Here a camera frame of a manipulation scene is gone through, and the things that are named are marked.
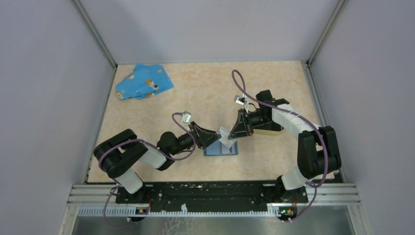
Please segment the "aluminium corner post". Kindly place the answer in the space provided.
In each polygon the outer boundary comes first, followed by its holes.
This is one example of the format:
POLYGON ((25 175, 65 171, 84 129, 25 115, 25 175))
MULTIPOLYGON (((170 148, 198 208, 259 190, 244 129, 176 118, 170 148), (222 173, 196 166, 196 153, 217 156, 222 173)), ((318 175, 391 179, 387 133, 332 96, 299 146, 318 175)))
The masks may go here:
POLYGON ((337 20, 339 19, 341 13, 343 12, 343 10, 345 9, 345 7, 347 6, 349 0, 339 0, 336 3, 336 6, 330 16, 330 18, 328 19, 314 49, 312 50, 309 59, 307 60, 307 64, 308 66, 311 68, 318 55, 320 54, 325 42, 327 41, 331 31, 333 30, 333 28, 335 27, 335 24, 337 22, 337 20))
POLYGON ((84 25, 86 26, 87 30, 91 34, 92 38, 94 39, 95 43, 99 47, 100 51, 112 66, 113 69, 117 69, 117 63, 115 62, 113 56, 111 55, 108 47, 106 46, 104 40, 102 39, 100 33, 98 32, 93 20, 89 16, 86 8, 84 7, 83 3, 80 0, 70 0, 76 11, 78 12, 81 20, 83 21, 84 25))

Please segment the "gold oval tray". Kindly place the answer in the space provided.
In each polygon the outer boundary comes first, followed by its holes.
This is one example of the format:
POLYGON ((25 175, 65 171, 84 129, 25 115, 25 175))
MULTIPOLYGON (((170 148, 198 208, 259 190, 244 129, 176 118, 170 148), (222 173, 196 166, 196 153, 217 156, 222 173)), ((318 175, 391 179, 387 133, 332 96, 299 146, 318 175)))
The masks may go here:
POLYGON ((282 134, 284 128, 280 129, 255 129, 254 133, 258 135, 278 136, 282 134))

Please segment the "white credit card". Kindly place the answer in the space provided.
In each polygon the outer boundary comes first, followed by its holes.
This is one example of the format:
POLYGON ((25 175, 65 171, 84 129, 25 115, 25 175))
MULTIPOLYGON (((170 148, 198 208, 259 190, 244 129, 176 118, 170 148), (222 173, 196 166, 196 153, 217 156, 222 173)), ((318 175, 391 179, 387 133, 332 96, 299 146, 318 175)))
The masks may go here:
POLYGON ((230 134, 224 127, 220 127, 218 133, 221 135, 220 143, 227 148, 231 148, 237 141, 236 139, 229 138, 230 134))

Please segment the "left aluminium corner post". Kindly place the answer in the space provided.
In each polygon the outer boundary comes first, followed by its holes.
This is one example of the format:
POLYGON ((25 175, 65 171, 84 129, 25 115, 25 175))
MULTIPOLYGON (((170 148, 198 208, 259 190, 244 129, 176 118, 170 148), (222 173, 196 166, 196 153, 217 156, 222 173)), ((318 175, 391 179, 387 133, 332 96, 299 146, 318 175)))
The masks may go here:
POLYGON ((108 47, 106 46, 104 40, 102 39, 100 33, 98 32, 93 20, 89 16, 86 8, 84 7, 83 3, 80 0, 70 0, 76 11, 78 12, 81 20, 83 21, 84 25, 86 26, 87 30, 91 34, 92 38, 94 39, 95 43, 99 47, 100 51, 112 66, 113 69, 117 69, 117 63, 115 62, 113 56, 111 55, 108 47))

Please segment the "right aluminium corner post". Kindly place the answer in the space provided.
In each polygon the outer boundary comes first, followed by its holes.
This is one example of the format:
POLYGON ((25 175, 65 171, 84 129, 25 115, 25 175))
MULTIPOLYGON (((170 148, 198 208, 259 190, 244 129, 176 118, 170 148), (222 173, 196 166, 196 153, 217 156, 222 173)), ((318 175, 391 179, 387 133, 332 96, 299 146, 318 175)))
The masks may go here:
POLYGON ((325 42, 327 41, 331 31, 333 30, 333 28, 335 27, 335 24, 337 22, 337 20, 339 19, 341 13, 343 12, 343 10, 345 9, 345 7, 347 6, 349 0, 339 0, 336 3, 336 6, 330 16, 330 18, 328 19, 314 49, 312 50, 309 59, 307 60, 307 64, 308 66, 311 68, 318 55, 320 54, 325 42))

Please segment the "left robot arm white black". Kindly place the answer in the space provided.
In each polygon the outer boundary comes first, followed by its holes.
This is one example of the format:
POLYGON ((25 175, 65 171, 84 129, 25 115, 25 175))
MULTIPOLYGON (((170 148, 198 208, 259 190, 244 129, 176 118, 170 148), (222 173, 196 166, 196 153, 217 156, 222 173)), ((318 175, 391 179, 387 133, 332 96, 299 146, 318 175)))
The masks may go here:
POLYGON ((191 154, 196 148, 204 150, 221 138, 218 132, 202 128, 193 121, 188 130, 179 137, 164 132, 157 144, 152 145, 139 139, 133 130, 126 129, 95 147, 93 155, 98 160, 99 169, 125 188, 130 199, 139 203, 146 198, 147 190, 132 169, 136 162, 164 171, 177 162, 174 155, 191 154))

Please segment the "blue patterned cloth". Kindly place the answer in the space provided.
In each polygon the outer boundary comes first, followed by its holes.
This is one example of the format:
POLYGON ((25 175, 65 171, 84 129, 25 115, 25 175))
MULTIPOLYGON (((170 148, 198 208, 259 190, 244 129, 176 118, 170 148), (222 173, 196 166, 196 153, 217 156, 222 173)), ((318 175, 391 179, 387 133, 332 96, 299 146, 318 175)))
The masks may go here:
POLYGON ((144 99, 174 88, 173 82, 161 64, 137 63, 119 82, 115 91, 120 100, 144 99))

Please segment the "blue card holder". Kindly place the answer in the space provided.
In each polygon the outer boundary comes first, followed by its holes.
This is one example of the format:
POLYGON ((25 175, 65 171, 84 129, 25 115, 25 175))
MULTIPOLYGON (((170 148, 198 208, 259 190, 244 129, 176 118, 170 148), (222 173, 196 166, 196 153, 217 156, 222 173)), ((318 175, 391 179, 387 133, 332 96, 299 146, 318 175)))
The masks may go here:
POLYGON ((238 155, 238 144, 235 142, 230 148, 222 144, 220 141, 214 142, 212 145, 204 150, 204 156, 217 157, 217 156, 235 156, 238 155))

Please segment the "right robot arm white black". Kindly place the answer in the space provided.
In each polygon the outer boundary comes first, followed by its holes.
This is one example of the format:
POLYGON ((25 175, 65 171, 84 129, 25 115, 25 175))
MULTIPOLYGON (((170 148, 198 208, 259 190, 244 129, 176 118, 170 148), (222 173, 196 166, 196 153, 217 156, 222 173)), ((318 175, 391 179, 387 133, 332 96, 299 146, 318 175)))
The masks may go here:
POLYGON ((254 129, 269 123, 286 130, 298 142, 297 165, 277 179, 276 197, 288 202, 298 189, 317 176, 325 176, 341 167, 341 157, 335 130, 330 126, 314 124, 294 110, 282 98, 275 99, 269 90, 256 95, 259 108, 249 112, 247 97, 236 96, 235 103, 242 105, 237 121, 228 135, 229 140, 252 136, 254 129))

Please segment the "aluminium frame rail front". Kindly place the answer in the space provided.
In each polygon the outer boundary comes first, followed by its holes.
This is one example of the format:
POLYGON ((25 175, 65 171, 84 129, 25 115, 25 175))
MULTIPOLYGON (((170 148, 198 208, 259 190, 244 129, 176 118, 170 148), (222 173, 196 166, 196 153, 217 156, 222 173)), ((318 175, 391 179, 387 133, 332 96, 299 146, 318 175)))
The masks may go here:
POLYGON ((358 206, 354 184, 303 186, 281 194, 269 181, 153 182, 129 194, 110 184, 74 185, 68 204, 109 216, 279 216, 311 206, 358 206))

